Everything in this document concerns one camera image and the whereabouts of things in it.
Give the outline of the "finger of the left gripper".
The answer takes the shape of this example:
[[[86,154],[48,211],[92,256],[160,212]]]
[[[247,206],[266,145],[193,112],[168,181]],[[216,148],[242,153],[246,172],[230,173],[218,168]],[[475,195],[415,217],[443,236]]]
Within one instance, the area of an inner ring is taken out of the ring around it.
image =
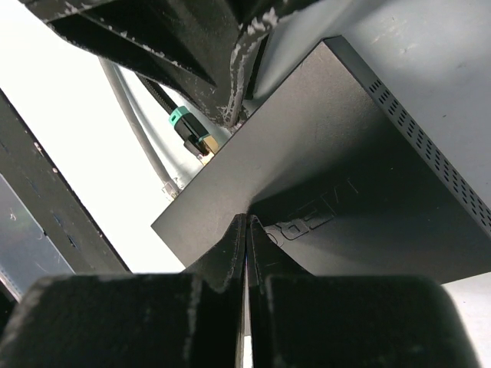
[[[68,43],[180,93],[212,123],[243,123],[258,49],[307,1],[26,1]]]

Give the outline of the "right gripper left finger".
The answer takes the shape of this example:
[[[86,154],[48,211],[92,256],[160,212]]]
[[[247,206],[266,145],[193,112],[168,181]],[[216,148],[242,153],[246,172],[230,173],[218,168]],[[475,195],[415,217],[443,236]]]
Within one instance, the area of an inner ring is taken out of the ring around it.
[[[246,217],[177,274],[45,277],[1,338],[3,367],[239,367]]]

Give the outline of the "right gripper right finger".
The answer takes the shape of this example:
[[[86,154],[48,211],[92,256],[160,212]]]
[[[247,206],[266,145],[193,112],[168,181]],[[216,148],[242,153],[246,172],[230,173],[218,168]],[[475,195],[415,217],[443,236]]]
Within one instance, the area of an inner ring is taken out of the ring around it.
[[[448,293],[417,275],[315,276],[247,229],[256,367],[477,367]]]

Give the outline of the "black network switch box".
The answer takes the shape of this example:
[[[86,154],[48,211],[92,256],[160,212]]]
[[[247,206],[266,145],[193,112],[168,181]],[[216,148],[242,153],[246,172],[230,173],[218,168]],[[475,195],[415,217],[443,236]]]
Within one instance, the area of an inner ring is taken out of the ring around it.
[[[342,37],[320,42],[153,230],[184,265],[252,215],[313,274],[490,270],[490,207]]]

